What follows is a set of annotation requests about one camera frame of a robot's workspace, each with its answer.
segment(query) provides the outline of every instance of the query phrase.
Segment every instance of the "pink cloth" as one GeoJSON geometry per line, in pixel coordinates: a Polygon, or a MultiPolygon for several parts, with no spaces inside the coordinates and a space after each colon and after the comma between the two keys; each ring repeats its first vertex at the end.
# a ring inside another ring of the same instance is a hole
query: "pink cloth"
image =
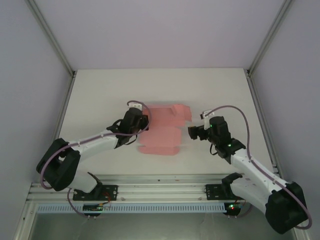
{"type": "Polygon", "coordinates": [[[177,127],[184,127],[186,121],[192,121],[190,107],[183,104],[149,105],[152,121],[149,130],[139,135],[139,142],[144,145],[138,150],[143,154],[172,156],[180,149],[182,132],[177,127]]]}

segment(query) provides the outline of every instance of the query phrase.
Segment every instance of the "white table surface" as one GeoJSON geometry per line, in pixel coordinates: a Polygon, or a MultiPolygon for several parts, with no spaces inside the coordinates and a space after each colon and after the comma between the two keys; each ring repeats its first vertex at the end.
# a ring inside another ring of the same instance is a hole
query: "white table surface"
{"type": "MultiPolygon", "coordinates": [[[[251,133],[251,154],[272,170],[262,129],[242,68],[86,69],[76,74],[60,137],[78,140],[103,131],[123,118],[126,102],[185,104],[192,122],[182,128],[180,152],[175,156],[143,154],[139,143],[101,152],[78,169],[97,175],[202,175],[239,172],[224,159],[209,153],[210,143],[191,140],[187,126],[202,125],[199,114],[221,105],[235,105],[246,114],[251,133]]],[[[247,142],[246,125],[235,109],[221,109],[231,136],[247,142]]]]}

